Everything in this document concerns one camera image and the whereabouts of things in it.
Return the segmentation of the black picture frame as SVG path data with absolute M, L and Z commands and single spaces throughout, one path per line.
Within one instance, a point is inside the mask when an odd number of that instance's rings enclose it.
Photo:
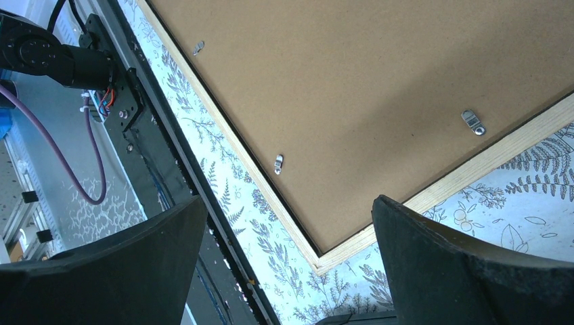
M 572 1 L 140 1 L 322 275 L 573 120 Z

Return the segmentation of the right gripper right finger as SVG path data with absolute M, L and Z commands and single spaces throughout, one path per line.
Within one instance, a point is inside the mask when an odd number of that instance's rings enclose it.
M 502 248 L 387 196 L 372 221 L 400 324 L 572 324 L 573 264 Z

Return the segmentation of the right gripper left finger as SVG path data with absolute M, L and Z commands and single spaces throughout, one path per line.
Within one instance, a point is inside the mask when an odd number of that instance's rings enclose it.
M 195 196 L 45 261 L 1 266 L 2 324 L 179 324 L 208 211 Z

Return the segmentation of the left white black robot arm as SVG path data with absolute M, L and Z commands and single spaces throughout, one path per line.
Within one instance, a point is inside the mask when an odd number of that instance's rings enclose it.
M 5 10 L 1 10 L 1 68 L 91 90 L 107 89 L 118 74 L 106 52 L 62 44 L 52 32 Z

